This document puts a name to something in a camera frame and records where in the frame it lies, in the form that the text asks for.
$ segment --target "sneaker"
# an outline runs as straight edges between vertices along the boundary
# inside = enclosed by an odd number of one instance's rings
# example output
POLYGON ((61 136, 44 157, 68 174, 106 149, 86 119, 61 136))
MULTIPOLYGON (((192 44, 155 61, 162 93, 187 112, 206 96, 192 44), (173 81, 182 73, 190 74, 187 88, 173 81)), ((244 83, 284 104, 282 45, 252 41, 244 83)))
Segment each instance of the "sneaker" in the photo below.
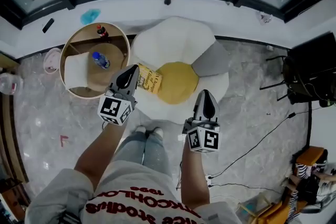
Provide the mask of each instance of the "sneaker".
POLYGON ((159 137, 161 137, 161 139, 163 139, 163 130, 159 127, 156 127, 153 131, 153 134, 158 135, 159 137))
POLYGON ((146 128, 144 126, 138 126, 136 129, 135 129, 136 132, 140 132, 140 133, 145 133, 146 132, 146 128))

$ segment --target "power strip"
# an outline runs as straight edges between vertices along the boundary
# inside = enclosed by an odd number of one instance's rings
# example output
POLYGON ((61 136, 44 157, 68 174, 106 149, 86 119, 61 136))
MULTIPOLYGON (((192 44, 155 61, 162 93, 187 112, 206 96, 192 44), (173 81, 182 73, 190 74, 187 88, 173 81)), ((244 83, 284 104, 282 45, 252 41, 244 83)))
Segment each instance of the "power strip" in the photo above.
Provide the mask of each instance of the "power strip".
POLYGON ((206 184, 209 186, 211 185, 211 178, 209 178, 210 175, 205 175, 205 180, 206 180, 206 184))

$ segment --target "water bottle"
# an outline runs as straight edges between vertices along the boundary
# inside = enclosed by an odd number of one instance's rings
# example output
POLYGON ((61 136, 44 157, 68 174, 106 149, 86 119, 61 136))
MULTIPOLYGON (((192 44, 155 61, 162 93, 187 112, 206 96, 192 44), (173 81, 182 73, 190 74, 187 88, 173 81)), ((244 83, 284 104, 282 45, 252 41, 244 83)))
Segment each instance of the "water bottle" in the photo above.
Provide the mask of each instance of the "water bottle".
POLYGON ((23 87, 23 79, 18 75, 9 73, 0 74, 0 92, 13 95, 23 87))
POLYGON ((94 62, 99 65, 102 69, 107 69, 110 66, 110 61, 106 59, 104 54, 100 54, 99 52, 94 52, 92 54, 94 62))

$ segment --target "marble floor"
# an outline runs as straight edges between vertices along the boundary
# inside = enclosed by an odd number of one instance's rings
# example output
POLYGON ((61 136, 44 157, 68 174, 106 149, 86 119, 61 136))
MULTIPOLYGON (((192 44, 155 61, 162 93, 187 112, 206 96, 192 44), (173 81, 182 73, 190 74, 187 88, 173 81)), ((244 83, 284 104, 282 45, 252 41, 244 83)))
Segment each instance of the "marble floor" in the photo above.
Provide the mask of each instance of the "marble floor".
MULTIPOLYGON (((236 41, 219 41, 229 54, 229 88, 220 101, 219 119, 223 133, 219 153, 203 155, 206 174, 216 175, 245 154, 291 112, 308 110, 307 104, 291 105, 289 100, 277 102, 286 92, 285 86, 260 91, 261 85, 281 81, 280 60, 265 59, 284 50, 268 51, 265 46, 236 41)), ((97 116, 98 100, 82 100, 68 93, 58 73, 43 71, 43 55, 22 60, 18 73, 23 77, 23 91, 15 96, 15 124, 20 153, 29 177, 26 184, 31 198, 63 168, 73 168, 85 148, 101 132, 102 120, 97 116), (68 139, 61 146, 60 136, 68 139)), ((181 125, 166 121, 152 122, 139 110, 133 111, 124 137, 138 125, 160 126, 164 146, 172 166, 174 183, 179 177, 183 136, 181 125)), ((279 186, 290 167, 291 155, 306 142, 308 114, 287 119, 246 157, 240 159, 212 184, 239 183, 250 187, 279 186)), ((226 200, 235 208, 263 189, 242 186, 215 186, 210 189, 212 201, 226 200)), ((280 197, 267 191, 272 200, 280 197)))

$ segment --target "jeans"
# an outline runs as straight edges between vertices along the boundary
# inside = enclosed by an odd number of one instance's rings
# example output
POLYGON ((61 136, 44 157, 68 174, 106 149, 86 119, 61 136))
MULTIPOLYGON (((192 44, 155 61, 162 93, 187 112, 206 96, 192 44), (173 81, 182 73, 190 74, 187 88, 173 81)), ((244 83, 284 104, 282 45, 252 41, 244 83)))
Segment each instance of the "jeans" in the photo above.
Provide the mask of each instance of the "jeans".
POLYGON ((157 134, 152 133, 146 138, 144 133, 134 132, 120 144, 112 161, 128 161, 142 164, 172 177, 168 156, 162 142, 161 137, 157 134))

